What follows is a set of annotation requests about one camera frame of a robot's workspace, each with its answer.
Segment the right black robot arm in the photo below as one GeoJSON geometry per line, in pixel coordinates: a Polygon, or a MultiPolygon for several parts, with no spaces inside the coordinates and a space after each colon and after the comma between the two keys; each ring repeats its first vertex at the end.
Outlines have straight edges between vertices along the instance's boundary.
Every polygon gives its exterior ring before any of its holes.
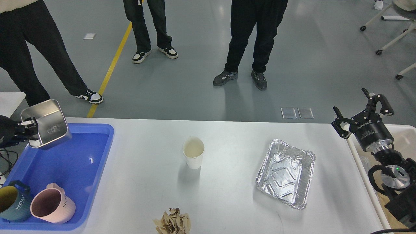
{"type": "Polygon", "coordinates": [[[415,161],[404,159],[395,150],[394,137],[382,122],[383,116],[394,114],[386,97],[369,93],[365,88],[361,90],[368,99],[365,109],[351,118],[345,118],[337,107],[333,107],[337,116],[332,126],[343,139],[354,135],[362,150],[378,161],[367,172],[369,182],[374,190],[389,198],[386,209],[406,226],[377,233],[415,232],[415,161]]]}

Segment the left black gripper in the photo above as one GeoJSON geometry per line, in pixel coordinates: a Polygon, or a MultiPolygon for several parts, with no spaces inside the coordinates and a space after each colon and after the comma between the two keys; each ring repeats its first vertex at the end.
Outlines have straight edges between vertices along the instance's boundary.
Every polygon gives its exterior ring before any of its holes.
{"type": "Polygon", "coordinates": [[[27,118],[20,122],[0,116],[0,148],[15,146],[21,141],[38,139],[38,126],[35,118],[27,118]]]}

